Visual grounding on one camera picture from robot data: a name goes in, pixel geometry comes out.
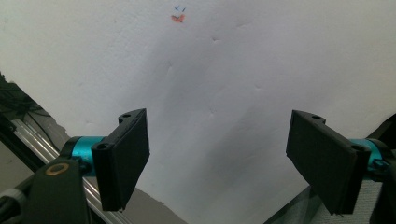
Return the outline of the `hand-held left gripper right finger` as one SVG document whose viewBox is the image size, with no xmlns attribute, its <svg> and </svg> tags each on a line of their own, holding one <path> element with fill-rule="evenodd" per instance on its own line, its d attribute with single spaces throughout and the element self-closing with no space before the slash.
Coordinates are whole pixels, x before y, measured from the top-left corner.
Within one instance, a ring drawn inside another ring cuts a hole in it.
<svg viewBox="0 0 396 224">
<path fill-rule="evenodd" d="M 371 150 L 326 125 L 320 116 L 294 110 L 287 157 L 332 214 L 351 214 Z"/>
</svg>

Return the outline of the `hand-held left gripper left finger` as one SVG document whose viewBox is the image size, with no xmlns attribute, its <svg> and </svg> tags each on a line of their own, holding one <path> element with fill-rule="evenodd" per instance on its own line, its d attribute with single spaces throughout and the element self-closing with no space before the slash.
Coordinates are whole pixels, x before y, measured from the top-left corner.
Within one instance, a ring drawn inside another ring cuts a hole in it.
<svg viewBox="0 0 396 224">
<path fill-rule="evenodd" d="M 149 160 L 147 109 L 119 116 L 119 126 L 92 146 L 92 157 L 104 211 L 126 208 Z"/>
</svg>

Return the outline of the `aluminium frame rail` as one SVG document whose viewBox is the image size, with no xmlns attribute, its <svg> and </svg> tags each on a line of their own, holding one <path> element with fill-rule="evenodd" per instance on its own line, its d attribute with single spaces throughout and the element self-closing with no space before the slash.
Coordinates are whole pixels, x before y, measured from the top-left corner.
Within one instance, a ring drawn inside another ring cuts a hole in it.
<svg viewBox="0 0 396 224">
<path fill-rule="evenodd" d="M 32 171 L 59 155 L 58 150 L 32 125 L 20 120 L 0 121 L 0 141 Z M 85 177 L 82 181 L 93 224 L 133 224 L 121 212 L 103 211 L 97 187 Z"/>
</svg>

